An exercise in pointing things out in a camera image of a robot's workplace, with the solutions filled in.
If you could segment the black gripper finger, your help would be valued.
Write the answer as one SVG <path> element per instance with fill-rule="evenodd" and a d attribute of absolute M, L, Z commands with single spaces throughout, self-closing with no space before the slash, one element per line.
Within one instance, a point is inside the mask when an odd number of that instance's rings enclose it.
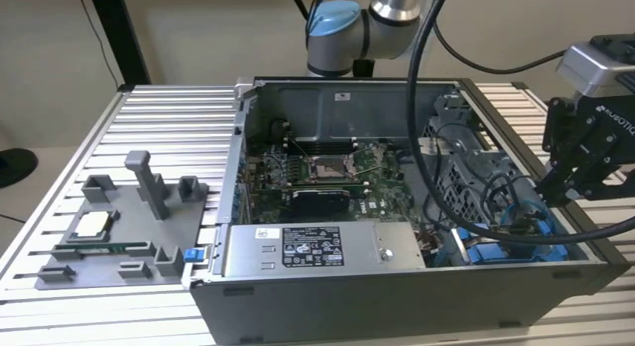
<path fill-rule="evenodd" d="M 548 101 L 541 147 L 549 153 L 549 169 L 535 188 L 548 207 L 561 207 L 571 201 L 567 192 L 580 180 L 572 177 L 573 169 L 587 156 L 579 145 L 593 126 L 595 114 L 579 106 L 577 100 L 553 97 Z"/>
<path fill-rule="evenodd" d="M 616 170 L 611 164 L 612 150 L 619 142 L 615 135 L 587 144 L 588 154 L 571 175 L 571 188 L 587 200 L 617 199 L 624 196 L 621 185 L 605 185 L 605 177 Z"/>

